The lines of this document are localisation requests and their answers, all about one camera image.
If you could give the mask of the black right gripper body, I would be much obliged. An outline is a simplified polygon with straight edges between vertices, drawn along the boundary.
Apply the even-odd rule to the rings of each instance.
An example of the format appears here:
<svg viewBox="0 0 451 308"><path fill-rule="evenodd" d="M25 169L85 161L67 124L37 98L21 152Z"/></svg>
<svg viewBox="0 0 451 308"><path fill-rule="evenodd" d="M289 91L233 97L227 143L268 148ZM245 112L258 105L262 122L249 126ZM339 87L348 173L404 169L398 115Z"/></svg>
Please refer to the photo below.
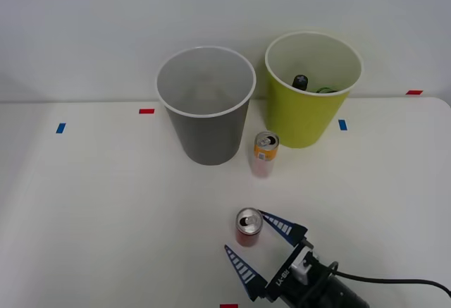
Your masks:
<svg viewBox="0 0 451 308"><path fill-rule="evenodd" d="M296 307L301 296L309 288L309 271L312 264L307 260L312 256L313 245L302 239L294 248L290 256L266 286L266 298L275 302L280 298L289 307Z"/></svg>

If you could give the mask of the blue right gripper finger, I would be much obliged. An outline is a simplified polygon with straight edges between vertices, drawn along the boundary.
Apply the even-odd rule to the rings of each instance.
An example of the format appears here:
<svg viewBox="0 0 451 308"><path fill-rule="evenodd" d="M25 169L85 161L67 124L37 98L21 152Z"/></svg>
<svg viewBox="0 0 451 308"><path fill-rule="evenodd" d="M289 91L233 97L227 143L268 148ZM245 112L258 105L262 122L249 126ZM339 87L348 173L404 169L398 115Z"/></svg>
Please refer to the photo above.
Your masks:
<svg viewBox="0 0 451 308"><path fill-rule="evenodd" d="M229 246L224 245L224 249L249 299L253 302L257 298L265 299L268 282Z"/></svg>
<svg viewBox="0 0 451 308"><path fill-rule="evenodd" d="M308 231L306 227L266 211L259 210L259 212L262 215L263 220L265 220L275 232L293 247L296 247L305 238Z"/></svg>

